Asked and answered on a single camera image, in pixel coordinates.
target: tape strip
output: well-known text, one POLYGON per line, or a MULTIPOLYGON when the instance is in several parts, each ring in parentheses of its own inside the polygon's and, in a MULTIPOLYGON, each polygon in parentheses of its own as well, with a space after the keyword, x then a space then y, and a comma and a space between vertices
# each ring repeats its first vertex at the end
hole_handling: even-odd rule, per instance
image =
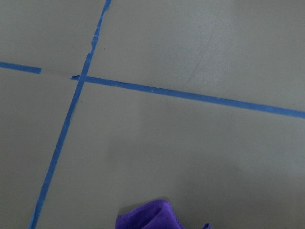
POLYGON ((108 8, 110 6, 110 3, 111 3, 111 0, 106 0, 103 11, 102 11, 102 14, 101 14, 101 17, 100 17, 100 20, 97 24, 97 27, 96 27, 96 30, 95 30, 95 33, 94 33, 94 36, 93 36, 93 39, 92 39, 92 42, 91 42, 92 50, 91 50, 91 52, 89 52, 87 54, 87 57, 86 57, 81 75, 79 77, 79 80, 78 80, 78 83, 77 83, 77 86, 76 86, 76 89, 75 89, 75 92, 74 92, 74 95, 73 95, 73 98, 72 98, 72 101, 71 101, 71 104, 70 104, 70 107, 69 107, 69 110, 68 110, 68 113, 67 113, 67 116, 65 118, 65 121, 64 121, 62 129, 61 129, 61 134, 58 138, 58 141, 57 141, 57 144, 56 144, 56 147, 55 147, 55 150, 54 150, 54 153, 53 153, 53 156, 52 156, 49 168, 48 168, 48 171, 46 173, 46 176, 45 176, 40 194, 38 196, 38 200, 37 200, 37 203, 36 203, 36 206, 35 206, 31 221, 30 221, 30 225, 28 227, 29 229, 35 229, 36 228, 36 225, 37 225, 40 213, 41 213, 41 209, 42 209, 44 200, 46 198, 46 195, 47 195, 47 192, 48 192, 48 189, 49 189, 49 186, 50 186, 50 183, 51 183, 54 171, 55 171, 55 167, 56 167, 58 158, 60 156, 61 149, 62 149, 63 143, 65 141, 69 126, 70 126, 73 111, 74 111, 74 108, 77 104, 77 101, 78 101, 78 99, 81 95, 81 90, 82 90, 83 85, 85 83, 85 79, 86 79, 86 76, 87 76, 87 73, 88 73, 88 70, 89 70, 89 67, 90 67, 90 64, 91 64, 91 60, 92 60, 92 57, 93 57, 93 54, 94 54, 94 51, 95 51, 95 48, 96 48, 96 44, 97 44, 98 39, 99 39, 99 34, 100 34, 101 26, 102 26, 103 17, 104 17, 105 12, 108 10, 108 8))
POLYGON ((17 70, 17 71, 36 73, 36 74, 41 73, 41 68, 30 67, 30 66, 14 64, 14 63, 0 62, 0 68, 8 68, 8 69, 13 69, 13 70, 17 70))
MULTIPOLYGON (((73 76, 71 79, 79 80, 79 77, 80 77, 79 75, 76 75, 76 76, 73 76)), ((305 119, 304 111, 291 110, 291 109, 286 109, 286 108, 281 108, 281 107, 276 107, 276 106, 253 104, 253 103, 248 103, 248 102, 244 102, 244 101, 224 99, 224 98, 213 97, 213 96, 208 96, 208 95, 203 95, 203 94, 180 92, 180 91, 174 91, 174 90, 163 89, 163 88, 158 88, 158 87, 149 87, 149 86, 133 84, 133 83, 123 83, 123 82, 119 82, 119 81, 106 80, 106 79, 96 78, 96 77, 91 77, 91 76, 87 76, 86 82, 97 83, 97 84, 102 84, 102 85, 106 85, 106 86, 121 87, 124 89, 130 89, 130 90, 135 90, 135 91, 140 91, 140 92, 162 94, 162 95, 178 97, 178 98, 183 98, 183 99, 197 100, 197 101, 202 101, 202 102, 206 102, 206 103, 221 104, 221 105, 225 105, 225 106, 233 106, 233 107, 238 107, 238 108, 243 108, 243 109, 248 109, 248 110, 268 112, 268 113, 273 113, 273 114, 278 114, 278 115, 286 115, 286 116, 292 116, 292 117, 305 119)))

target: gray floor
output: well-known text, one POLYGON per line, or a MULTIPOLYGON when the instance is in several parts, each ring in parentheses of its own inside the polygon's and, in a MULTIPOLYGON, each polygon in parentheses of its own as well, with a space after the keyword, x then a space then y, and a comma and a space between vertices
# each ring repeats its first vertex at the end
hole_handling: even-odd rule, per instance
MULTIPOLYGON (((26 228, 103 7, 0 2, 0 228, 26 228)), ((90 76, 305 111, 305 2, 112 0, 90 76)), ((305 120, 86 83, 38 229, 172 202, 187 229, 302 228, 305 120)))

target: blue painter's tape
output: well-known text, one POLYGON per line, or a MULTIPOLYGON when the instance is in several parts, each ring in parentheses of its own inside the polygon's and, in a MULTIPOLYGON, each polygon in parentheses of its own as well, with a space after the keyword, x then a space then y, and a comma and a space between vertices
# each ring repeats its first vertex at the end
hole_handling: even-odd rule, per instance
MULTIPOLYGON (((73 76, 71 79, 79 80, 79 78, 80 78, 80 76, 77 75, 77 76, 73 76)), ((207 103, 212 103, 212 104, 221 104, 221 105, 226 105, 226 106, 233 106, 233 107, 249 109, 249 110, 254 110, 254 111, 268 112, 268 113, 273 113, 273 114, 278 114, 278 115, 286 115, 286 116, 292 116, 292 117, 305 119, 304 111, 291 110, 291 109, 286 109, 286 108, 281 108, 281 107, 276 107, 276 106, 253 104, 253 103, 248 103, 248 102, 244 102, 244 101, 224 99, 224 98, 213 97, 213 96, 208 96, 208 95, 203 95, 203 94, 180 92, 180 91, 174 91, 174 90, 163 89, 163 88, 158 88, 158 87, 149 87, 149 86, 133 84, 133 83, 123 83, 123 82, 119 82, 119 81, 106 80, 106 79, 96 78, 96 77, 91 77, 91 76, 87 76, 86 82, 97 83, 97 84, 102 84, 102 85, 106 85, 106 86, 121 87, 121 88, 135 90, 135 91, 148 92, 148 93, 153 93, 153 94, 162 94, 162 95, 178 97, 178 98, 183 98, 183 99, 197 100, 197 101, 202 101, 202 102, 207 102, 207 103)))
POLYGON ((14 64, 14 63, 0 62, 0 68, 8 68, 8 69, 13 69, 13 70, 17 70, 17 71, 36 73, 36 74, 41 73, 41 68, 30 67, 30 66, 14 64))
POLYGON ((68 113, 67 113, 67 116, 66 116, 65 121, 63 123, 60 136, 58 138, 58 141, 57 141, 57 144, 56 144, 56 147, 55 147, 55 150, 54 150, 54 153, 53 153, 53 156, 52 156, 52 159, 51 159, 48 171, 47 171, 47 174, 46 174, 44 182, 42 184, 42 188, 41 188, 40 194, 38 196, 38 200, 36 202, 36 206, 35 206, 35 209, 34 209, 34 212, 33 212, 29 227, 28 227, 29 229, 35 229, 36 228, 36 225, 37 225, 40 213, 41 213, 41 209, 42 209, 44 200, 47 196, 47 192, 49 190, 49 186, 50 186, 50 183, 51 183, 54 171, 55 171, 55 167, 56 167, 58 158, 60 156, 61 149, 62 149, 63 143, 65 141, 69 126, 70 126, 73 111, 74 111, 75 106, 77 104, 77 101, 78 101, 78 99, 81 95, 81 90, 83 88, 83 85, 85 83, 85 79, 87 77, 87 73, 88 73, 88 70, 89 70, 89 67, 90 67, 90 64, 91 64, 91 60, 92 60, 92 57, 93 57, 93 54, 94 54, 94 51, 95 51, 95 48, 96 48, 96 45, 97 45, 97 42, 98 42, 98 39, 99 39, 103 17, 104 17, 105 12, 108 10, 108 8, 110 6, 110 3, 111 3, 111 0, 106 0, 106 2, 104 4, 104 8, 103 8, 103 11, 101 13, 101 17, 99 19, 99 22, 97 24, 97 27, 96 27, 96 30, 95 30, 95 33, 94 33, 94 36, 93 36, 93 39, 92 39, 92 42, 91 42, 92 50, 87 54, 87 57, 86 57, 81 75, 79 76, 79 80, 78 80, 78 83, 77 83, 77 86, 76 86, 76 89, 75 89, 75 92, 74 92, 74 95, 73 95, 73 98, 72 98, 72 101, 71 101, 71 104, 70 104, 70 107, 69 107, 69 110, 68 110, 68 113))

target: purple towel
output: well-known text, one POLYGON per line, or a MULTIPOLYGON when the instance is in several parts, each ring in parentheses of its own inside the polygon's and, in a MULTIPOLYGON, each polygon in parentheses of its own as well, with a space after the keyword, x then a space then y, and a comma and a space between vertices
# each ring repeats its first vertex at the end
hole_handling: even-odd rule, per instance
MULTIPOLYGON (((171 204, 158 199, 117 218, 115 229, 185 229, 176 218, 171 204)), ((212 229, 206 224, 203 229, 212 229)))

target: gray painted surface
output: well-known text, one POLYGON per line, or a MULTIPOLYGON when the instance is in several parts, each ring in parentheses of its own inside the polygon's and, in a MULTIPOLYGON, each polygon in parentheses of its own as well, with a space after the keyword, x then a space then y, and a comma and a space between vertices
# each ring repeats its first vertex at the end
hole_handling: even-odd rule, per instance
MULTIPOLYGON (((0 2, 0 228, 26 228, 103 1, 0 2)), ((113 0, 89 75, 305 110, 304 1, 113 0)), ((39 229, 155 198, 188 229, 301 228, 305 121, 85 84, 39 229)))

